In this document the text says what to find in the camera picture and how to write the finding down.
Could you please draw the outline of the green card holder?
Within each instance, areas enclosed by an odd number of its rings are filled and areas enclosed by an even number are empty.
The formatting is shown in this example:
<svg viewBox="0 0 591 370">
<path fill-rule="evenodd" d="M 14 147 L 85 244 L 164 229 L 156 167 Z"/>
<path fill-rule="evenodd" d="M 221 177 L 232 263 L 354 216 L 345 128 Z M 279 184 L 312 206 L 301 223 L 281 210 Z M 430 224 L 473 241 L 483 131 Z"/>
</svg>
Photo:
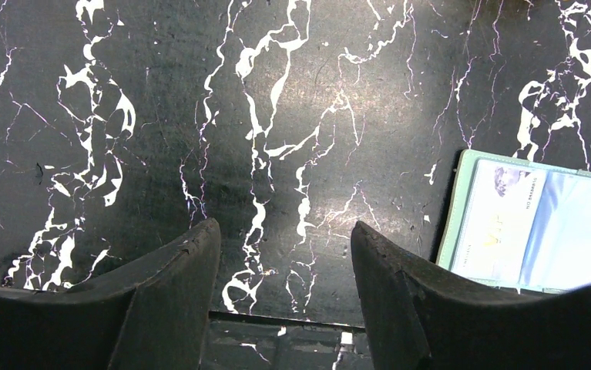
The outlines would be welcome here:
<svg viewBox="0 0 591 370">
<path fill-rule="evenodd" d="M 591 172 L 461 152 L 438 266 L 494 288 L 591 284 Z"/>
</svg>

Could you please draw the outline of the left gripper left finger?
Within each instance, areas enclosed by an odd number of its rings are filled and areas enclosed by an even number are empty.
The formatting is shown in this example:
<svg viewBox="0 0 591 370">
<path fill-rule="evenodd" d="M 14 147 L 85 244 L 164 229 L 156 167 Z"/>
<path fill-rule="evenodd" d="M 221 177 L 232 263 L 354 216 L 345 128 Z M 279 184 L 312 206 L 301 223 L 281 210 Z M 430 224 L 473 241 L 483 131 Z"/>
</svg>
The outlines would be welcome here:
<svg viewBox="0 0 591 370">
<path fill-rule="evenodd" d="M 220 260 L 220 226 L 63 292 L 0 287 L 0 369 L 197 369 Z"/>
</svg>

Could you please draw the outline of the silver credit card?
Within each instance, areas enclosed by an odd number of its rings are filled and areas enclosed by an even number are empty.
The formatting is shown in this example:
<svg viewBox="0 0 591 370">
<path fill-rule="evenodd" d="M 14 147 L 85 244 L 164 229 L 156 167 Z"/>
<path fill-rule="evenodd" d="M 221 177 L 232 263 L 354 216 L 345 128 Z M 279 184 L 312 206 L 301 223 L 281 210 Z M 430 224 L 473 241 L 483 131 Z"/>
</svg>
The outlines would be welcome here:
<svg viewBox="0 0 591 370">
<path fill-rule="evenodd" d="M 516 283 L 547 178 L 546 170 L 478 160 L 451 272 Z"/>
</svg>

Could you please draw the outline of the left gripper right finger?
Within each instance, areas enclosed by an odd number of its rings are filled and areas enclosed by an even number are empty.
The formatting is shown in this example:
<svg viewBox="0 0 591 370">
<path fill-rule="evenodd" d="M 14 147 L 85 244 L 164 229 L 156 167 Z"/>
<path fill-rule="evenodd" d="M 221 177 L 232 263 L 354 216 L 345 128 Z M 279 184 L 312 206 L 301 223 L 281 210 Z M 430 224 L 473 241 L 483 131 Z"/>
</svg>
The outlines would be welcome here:
<svg viewBox="0 0 591 370">
<path fill-rule="evenodd" d="M 377 369 L 591 369 L 591 285 L 543 296 L 492 288 L 363 222 L 351 256 Z"/>
</svg>

